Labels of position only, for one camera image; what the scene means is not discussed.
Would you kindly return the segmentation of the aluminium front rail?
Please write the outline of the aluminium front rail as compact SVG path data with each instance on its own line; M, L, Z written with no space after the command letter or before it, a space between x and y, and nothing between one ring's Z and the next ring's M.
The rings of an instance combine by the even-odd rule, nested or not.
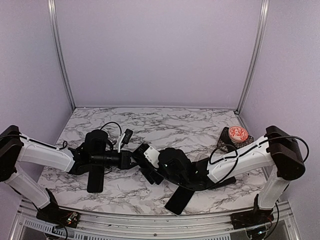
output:
M54 229L54 225L36 218L30 201L20 203L8 239L59 240L250 240L250 234L262 228L234 229L231 215L222 211L193 215L128 215L80 210L76 228Z

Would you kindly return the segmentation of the red white patterned bowl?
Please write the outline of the red white patterned bowl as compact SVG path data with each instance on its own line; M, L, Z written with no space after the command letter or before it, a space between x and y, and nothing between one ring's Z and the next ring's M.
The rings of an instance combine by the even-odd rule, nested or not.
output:
M243 143L248 139L249 134L247 130L241 126L231 126L228 129L228 136L233 143Z

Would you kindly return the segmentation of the aluminium left corner post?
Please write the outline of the aluminium left corner post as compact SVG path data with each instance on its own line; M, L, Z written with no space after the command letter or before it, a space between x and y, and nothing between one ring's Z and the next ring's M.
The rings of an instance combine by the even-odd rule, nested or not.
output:
M63 86L66 92L66 96L67 96L71 111L74 112L76 109L76 103L72 93L71 84L70 84L67 67L64 59L64 54L63 54L63 48L62 48L59 25L58 25L58 16L56 11L56 1L48 0L47 5L48 5L48 13L49 13L49 20L51 25L53 42L54 42L54 48L57 56L59 70L62 77Z

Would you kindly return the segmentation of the aluminium corner post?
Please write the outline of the aluminium corner post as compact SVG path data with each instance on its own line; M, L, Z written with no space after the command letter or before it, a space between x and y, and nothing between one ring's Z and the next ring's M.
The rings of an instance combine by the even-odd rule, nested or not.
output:
M256 65L259 59L259 55L261 52L261 48L263 45L263 40L265 36L266 26L267 26L267 19L268 19L268 13L269 13L269 6L270 1L269 0L262 0L261 1L261 7L260 7L260 14L259 14L259 20L257 24L257 31L256 31L256 37L255 42L253 45L253 51L251 55L251 59L249 62L248 71L245 77L244 85L242 88L242 92L240 95L239 102L237 104L236 112L238 115L241 114L242 110L244 109L246 99L248 97L250 87L254 78Z
M48 13L49 13L49 20L51 25L53 42L54 42L54 48L57 56L59 70L62 77L63 86L66 92L66 96L67 96L71 111L74 112L76 109L76 103L72 93L71 84L70 84L67 67L64 59L64 54L63 54L63 48L62 48L59 25L58 25L58 16L56 11L56 1L48 0L47 5L48 5Z

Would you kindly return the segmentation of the aluminium right corner post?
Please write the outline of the aluminium right corner post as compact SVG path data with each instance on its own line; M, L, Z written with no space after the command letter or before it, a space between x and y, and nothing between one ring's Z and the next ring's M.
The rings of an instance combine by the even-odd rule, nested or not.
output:
M263 45L263 40L265 36L266 26L267 26L267 19L268 19L268 13L269 13L269 6L270 1L269 0L262 0L261 1L261 7L260 7L260 14L259 14L259 20L257 24L257 31L256 31L256 37L255 42L253 45L253 51L251 55L251 59L249 62L248 71L245 77L244 85L242 88L242 92L240 95L239 102L237 104L236 112L238 115L241 114L242 110L244 109L246 99L248 97L250 87L254 78L256 65L259 59L259 55L261 52L261 48Z

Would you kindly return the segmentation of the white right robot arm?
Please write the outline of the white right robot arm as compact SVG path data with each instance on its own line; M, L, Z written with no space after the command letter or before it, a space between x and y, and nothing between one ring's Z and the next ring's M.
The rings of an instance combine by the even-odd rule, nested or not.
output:
M133 159L150 184L167 180L178 187L165 205L175 215L182 213L195 192L223 187L232 184L237 175L272 167L267 183L254 199L254 208L247 214L252 224L258 224L290 182L305 174L306 159L299 146L302 141L271 125L256 141L241 148L230 144L233 150L221 156L213 151L209 157L192 162L181 149L156 150L143 143L133 152Z

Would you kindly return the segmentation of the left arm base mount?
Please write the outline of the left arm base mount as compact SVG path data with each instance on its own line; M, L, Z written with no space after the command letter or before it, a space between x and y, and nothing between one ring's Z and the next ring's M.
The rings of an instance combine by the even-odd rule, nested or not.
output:
M78 226L80 214L76 211L66 210L59 207L53 193L45 188L49 196L49 204L44 208L38 208L36 218L62 227L76 228Z

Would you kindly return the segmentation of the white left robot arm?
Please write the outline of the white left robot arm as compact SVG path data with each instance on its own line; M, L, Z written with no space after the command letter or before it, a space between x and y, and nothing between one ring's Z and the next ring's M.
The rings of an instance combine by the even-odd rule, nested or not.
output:
M76 176L88 173L87 192L101 193L106 168L128 170L136 166L132 153L122 149L132 135L133 131L126 129L113 144L107 132L95 129L86 134L77 148L57 147L23 135L18 126L11 125L0 134L0 180L43 209L51 222L58 223L64 215L54 196L28 176L20 163L51 167Z

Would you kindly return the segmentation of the black phone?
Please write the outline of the black phone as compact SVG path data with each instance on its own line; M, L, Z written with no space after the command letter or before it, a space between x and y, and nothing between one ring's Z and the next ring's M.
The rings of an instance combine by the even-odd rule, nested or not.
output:
M180 216L194 193L194 190L179 186L164 206L165 209L176 216Z
M88 175L87 192L101 193L104 187L105 167L103 165L92 165Z
M232 185L232 184L235 184L236 183L236 178L233 176L233 177L230 177L228 179L225 179L224 181L218 183L218 184L215 184L212 189L217 189L217 188L222 188L222 187L225 187L225 186L228 186L228 185Z

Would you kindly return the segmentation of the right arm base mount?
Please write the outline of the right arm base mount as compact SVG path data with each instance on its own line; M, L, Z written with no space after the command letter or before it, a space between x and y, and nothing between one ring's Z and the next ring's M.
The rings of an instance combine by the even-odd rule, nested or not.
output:
M231 224L234 230L249 228L274 220L273 210L262 210L258 206L258 194L254 198L253 209L233 213L230 215Z

